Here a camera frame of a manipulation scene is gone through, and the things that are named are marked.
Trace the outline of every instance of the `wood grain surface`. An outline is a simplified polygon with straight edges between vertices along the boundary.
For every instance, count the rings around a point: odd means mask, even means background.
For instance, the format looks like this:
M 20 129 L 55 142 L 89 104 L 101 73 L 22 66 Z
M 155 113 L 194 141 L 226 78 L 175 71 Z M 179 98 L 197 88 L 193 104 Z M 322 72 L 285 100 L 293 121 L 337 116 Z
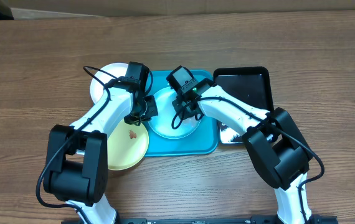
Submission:
M 59 223 L 35 184 L 55 124 L 92 105 L 84 65 L 136 61 L 152 70 L 264 66 L 275 106 L 290 112 L 326 166 L 307 185 L 313 213 L 355 223 L 355 11 L 0 21 L 0 223 Z M 310 176 L 320 168 L 311 161 Z M 45 200 L 57 203 L 52 195 Z M 271 189 L 243 147 L 147 158 L 110 173 L 122 217 L 233 218 L 275 214 Z

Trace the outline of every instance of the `food scrap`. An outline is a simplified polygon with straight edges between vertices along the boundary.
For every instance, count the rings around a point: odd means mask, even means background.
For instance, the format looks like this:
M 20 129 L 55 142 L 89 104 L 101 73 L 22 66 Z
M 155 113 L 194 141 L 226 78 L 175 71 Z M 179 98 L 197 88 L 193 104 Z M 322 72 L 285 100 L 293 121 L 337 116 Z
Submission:
M 129 130 L 129 137 L 130 137 L 130 139 L 133 139 L 133 138 L 137 138 L 138 136 L 132 130 Z

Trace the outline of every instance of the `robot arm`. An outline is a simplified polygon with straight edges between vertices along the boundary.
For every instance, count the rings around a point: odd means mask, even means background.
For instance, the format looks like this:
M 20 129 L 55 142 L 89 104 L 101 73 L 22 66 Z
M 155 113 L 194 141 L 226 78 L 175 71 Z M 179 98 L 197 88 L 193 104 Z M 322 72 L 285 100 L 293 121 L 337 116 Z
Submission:
M 113 223 L 116 218 L 104 195 L 108 179 L 108 137 L 122 119 L 140 125 L 158 114 L 154 96 L 144 95 L 148 73 L 143 64 L 130 62 L 124 77 L 106 84 L 110 97 L 104 90 L 100 100 L 82 118 L 70 126 L 56 125 L 50 131 L 46 164 L 50 158 L 55 159 L 44 174 L 44 189 L 67 204 L 78 205 L 91 223 Z M 93 121 L 79 130 L 96 113 Z M 77 137 L 71 139 L 62 153 L 57 153 L 72 133 Z M 84 155 L 83 163 L 66 160 L 66 154 Z
M 255 170 L 275 189 L 279 219 L 283 223 L 304 223 L 297 187 L 306 180 L 312 155 L 286 136 L 282 136 L 282 140 L 274 146 L 271 144 L 279 135 L 270 128 L 274 125 L 308 147 L 291 116 L 281 108 L 267 111 L 247 105 L 230 96 L 211 80 L 197 81 L 191 72 L 182 66 L 172 71 L 167 81 L 177 92 L 173 106 L 180 119 L 197 114 L 206 115 L 239 133 Z M 251 118 L 237 106 L 260 120 Z M 311 210 L 307 205 L 305 188 L 303 189 L 301 194 L 304 211 L 309 219 Z

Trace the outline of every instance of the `black cable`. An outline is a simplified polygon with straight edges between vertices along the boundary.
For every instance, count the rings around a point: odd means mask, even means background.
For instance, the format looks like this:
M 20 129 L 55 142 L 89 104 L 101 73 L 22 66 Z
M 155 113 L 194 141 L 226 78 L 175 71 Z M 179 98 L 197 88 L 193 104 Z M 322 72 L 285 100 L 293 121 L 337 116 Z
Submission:
M 151 76 L 151 83 L 150 83 L 150 86 L 148 87 L 148 90 L 146 90 L 146 92 L 144 93 L 145 96 L 148 95 L 148 93 L 150 93 L 151 91 L 151 87 L 153 87 L 153 72 L 151 70 L 149 70 L 149 73 L 150 73 L 150 76 Z
M 188 107 L 190 104 L 191 104 L 191 103 L 188 103 L 188 104 L 184 105 L 184 106 L 175 114 L 175 116 L 174 116 L 173 119 L 172 119 L 172 129 L 177 129 L 178 127 L 180 127 L 180 125 L 181 125 L 182 122 L 183 122 L 183 118 L 184 118 L 184 110 L 182 110 L 182 109 Z M 175 120 L 176 120 L 176 118 L 178 117 L 179 113 L 182 113 L 182 119 L 180 119 L 179 124 L 177 124 L 177 126 L 174 127 L 173 124 L 175 123 Z
M 138 121 L 137 124 L 135 123 L 135 125 L 136 125 L 136 126 L 140 126 L 140 125 L 141 125 L 141 116 L 139 116 L 139 121 Z
M 199 117 L 199 118 L 197 117 L 197 115 L 198 115 L 198 114 L 196 114 L 196 115 L 194 116 L 194 118 L 196 119 L 196 121 L 199 121 L 199 120 L 201 120 L 201 119 L 204 117 L 204 115 L 203 115 L 203 114 L 202 114 L 202 115 L 200 115 L 200 117 Z
M 186 105 L 184 105 L 182 108 L 180 108 L 179 111 L 176 112 L 175 116 L 173 117 L 172 119 L 172 128 L 173 129 L 177 129 L 182 121 L 179 122 L 179 124 L 174 127 L 173 124 L 177 118 L 177 116 L 179 116 L 179 113 L 184 113 L 184 109 L 187 108 L 188 106 L 191 106 L 193 105 L 194 103 L 197 103 L 198 101 L 202 101 L 202 100 L 220 100 L 220 101 L 224 101 L 224 102 L 227 102 L 227 103 L 230 103 L 231 105 L 235 106 L 237 109 L 239 109 L 240 111 L 244 112 L 246 115 L 250 116 L 250 118 L 253 118 L 253 119 L 256 119 L 257 121 L 261 122 L 262 124 L 268 126 L 269 128 L 272 128 L 273 130 L 277 131 L 278 133 L 280 133 L 281 135 L 291 139 L 292 141 L 298 143 L 303 149 L 305 149 L 306 151 L 308 151 L 316 160 L 317 162 L 319 163 L 320 165 L 320 173 L 312 178 L 309 178 L 307 180 L 304 180 L 302 181 L 299 185 L 298 185 L 298 194 L 299 194 L 299 198 L 300 198 L 300 205 L 301 205 L 301 213 L 303 215 L 303 219 L 305 221 L 305 223 L 308 223 L 308 220 L 306 219 L 306 213 L 305 213 L 305 209 L 303 207 L 303 199 L 302 199 L 302 193 L 301 191 L 303 190 L 302 189 L 302 186 L 304 186 L 305 184 L 307 183 L 310 183 L 312 181 L 315 181 L 315 180 L 318 180 L 320 179 L 323 175 L 324 175 L 324 164 L 323 162 L 321 161 L 321 159 L 319 158 L 319 156 L 313 152 L 309 147 L 307 147 L 306 145 L 304 145 L 302 142 L 300 142 L 299 140 L 297 140 L 296 138 L 294 138 L 293 136 L 290 136 L 289 134 L 287 134 L 286 132 L 284 132 L 283 130 L 281 130 L 280 128 L 272 125 L 272 124 L 269 124 L 268 122 L 266 122 L 265 120 L 263 120 L 262 118 L 259 118 L 257 116 L 255 116 L 253 113 L 247 111 L 246 109 L 242 108 L 240 105 L 238 105 L 237 103 L 234 103 L 233 101 L 231 100 L 228 100 L 226 98 L 223 98 L 223 97 L 217 97 L 217 96 L 210 96 L 210 97 L 203 97 L 203 98 L 200 98 L 196 101 L 192 101 Z
M 89 74 L 91 77 L 93 77 L 93 78 L 95 78 L 94 75 L 93 75 L 92 73 L 90 73 L 90 72 L 87 70 L 87 68 L 96 70 L 96 71 L 98 71 L 98 72 L 103 72 L 104 74 L 107 74 L 107 75 L 109 75 L 109 76 L 111 76 L 111 77 L 117 79 L 116 76 L 114 76 L 114 75 L 112 75 L 112 74 L 110 74 L 110 73 L 108 73 L 108 72 L 106 72 L 106 71 L 104 71 L 104 70 L 101 70 L 101 69 L 99 69 L 99 68 L 95 68 L 95 67 L 91 67 L 91 66 L 83 66 L 83 69 L 85 70 L 85 72 L 88 73 L 88 74 Z
M 108 102 L 110 101 L 111 98 L 111 94 L 110 91 L 108 90 L 108 88 L 106 88 L 105 84 L 100 81 L 100 79 L 98 79 L 95 75 L 93 75 L 92 73 L 90 73 L 87 69 L 93 69 L 99 72 L 103 72 L 113 78 L 115 78 L 115 80 L 117 80 L 117 78 L 111 74 L 109 74 L 108 72 L 105 72 L 101 69 L 98 68 L 94 68 L 94 67 L 90 67 L 90 66 L 84 66 L 83 69 L 85 70 L 86 73 L 88 73 L 92 78 L 94 78 L 96 81 L 98 81 L 103 87 L 104 89 L 106 89 L 107 92 L 107 99 L 104 102 L 104 104 L 98 109 L 98 111 L 96 111 L 92 117 L 88 118 L 88 120 L 78 129 L 76 129 L 73 134 L 67 139 L 65 140 L 65 142 L 60 146 L 59 150 L 57 150 L 57 152 L 53 155 L 53 157 L 49 160 L 49 162 L 46 164 L 46 166 L 44 167 L 43 171 L 40 173 L 40 176 L 38 178 L 37 184 L 36 184 L 36 199 L 38 200 L 38 202 L 45 206 L 45 207 L 49 207 L 49 208 L 74 208 L 76 209 L 77 213 L 79 212 L 83 218 L 83 220 L 85 220 L 85 222 L 87 224 L 91 224 L 88 217 L 86 216 L 85 212 L 83 212 L 82 208 L 79 207 L 78 205 L 70 205 L 70 204 L 50 204 L 50 203 L 46 203 L 43 201 L 42 197 L 40 196 L 40 185 L 42 184 L 43 178 L 44 178 L 44 174 L 46 173 L 46 171 L 49 169 L 50 164 L 53 162 L 53 160 L 55 159 L 55 157 L 63 150 L 63 148 L 70 142 L 72 141 L 81 130 L 83 130 L 86 126 L 88 126 L 102 111 L 103 109 L 107 106 Z

